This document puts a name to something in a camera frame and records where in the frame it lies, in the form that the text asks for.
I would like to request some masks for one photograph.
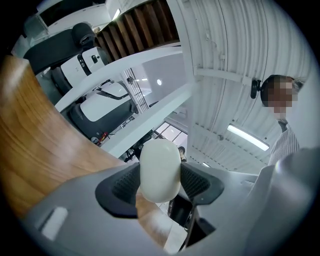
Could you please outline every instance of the fluorescent light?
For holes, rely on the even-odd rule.
[[[113,21],[119,16],[119,14],[121,13],[121,11],[120,11],[120,9],[117,9],[116,11],[115,11],[115,14],[114,14],[114,16],[113,16]]]
[[[262,149],[263,151],[267,151],[269,149],[269,145],[262,142],[261,140],[253,137],[252,135],[246,133],[243,130],[240,130],[239,128],[233,126],[232,124],[230,124],[227,128],[228,131],[240,136],[241,138],[244,138],[245,140],[247,140],[248,142],[251,142],[252,144],[256,145],[257,147],[259,147],[260,149]]]

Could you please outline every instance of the white oval knob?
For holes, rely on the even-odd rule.
[[[180,189],[181,159],[177,146],[167,139],[146,142],[140,155],[140,188],[154,203],[175,198]]]

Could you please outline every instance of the glass window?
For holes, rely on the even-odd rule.
[[[168,126],[169,126],[169,124],[165,122],[165,123],[163,123],[163,125],[161,125],[158,129],[156,129],[156,131],[157,131],[158,133],[162,133]]]
[[[179,135],[179,133],[181,133],[180,130],[170,125],[161,135],[172,142]]]
[[[178,137],[175,138],[173,143],[176,144],[177,146],[183,146],[187,144],[187,140],[188,140],[188,135],[185,134],[184,132],[181,132],[178,135]]]

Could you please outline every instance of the man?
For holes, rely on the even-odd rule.
[[[261,86],[262,104],[273,112],[282,129],[279,139],[271,149],[269,166],[299,150],[297,138],[286,120],[286,108],[292,107],[292,102],[298,100],[298,92],[303,85],[304,80],[300,78],[271,75]]]

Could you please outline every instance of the striped shirt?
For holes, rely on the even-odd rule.
[[[287,120],[280,119],[278,123],[282,133],[271,149],[268,166],[275,165],[280,159],[299,150],[299,143]]]

